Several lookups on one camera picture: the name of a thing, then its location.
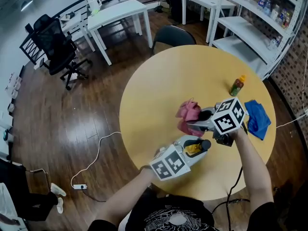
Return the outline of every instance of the blue cloth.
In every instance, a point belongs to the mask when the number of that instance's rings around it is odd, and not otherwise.
[[[246,102],[245,107],[249,113],[248,131],[259,139],[264,140],[271,121],[265,113],[262,104],[257,103],[256,100],[252,100]]]

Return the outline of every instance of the black pants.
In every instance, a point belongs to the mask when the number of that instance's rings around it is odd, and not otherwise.
[[[45,221],[51,208],[58,204],[58,198],[52,192],[47,195],[29,193],[13,202],[18,217],[29,221]]]

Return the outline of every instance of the black t-shirt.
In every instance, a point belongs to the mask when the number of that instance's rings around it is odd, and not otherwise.
[[[117,231],[117,227],[104,220],[95,220],[88,231]],[[140,198],[134,206],[126,231],[218,231],[211,213],[199,200],[181,196]],[[256,209],[249,220],[247,231],[280,231],[274,203]]]

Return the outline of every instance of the metal shelving unit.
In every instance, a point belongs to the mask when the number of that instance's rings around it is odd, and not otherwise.
[[[282,55],[286,53],[286,47],[290,47],[287,43],[291,42],[290,38],[294,36],[297,19],[303,7],[303,0],[289,0],[295,6],[295,9],[287,29],[282,28],[277,22],[264,14],[258,9],[257,3],[252,0],[230,1],[237,3],[240,7],[242,6],[259,16],[282,36],[282,40],[276,49],[270,51],[267,48],[270,39],[242,18],[240,16],[241,13],[239,13],[239,16],[219,18],[221,0],[218,0],[209,46],[214,45],[246,62],[263,80],[270,75],[271,70],[282,59]],[[224,25],[235,35],[214,40],[218,23]]]

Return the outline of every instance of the red cloth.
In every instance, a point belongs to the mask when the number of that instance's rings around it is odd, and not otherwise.
[[[182,118],[182,120],[178,123],[178,129],[188,135],[202,137],[204,132],[191,129],[186,123],[186,121],[198,120],[200,112],[201,107],[197,102],[193,102],[193,99],[189,99],[188,101],[182,103],[175,115],[175,117]]]

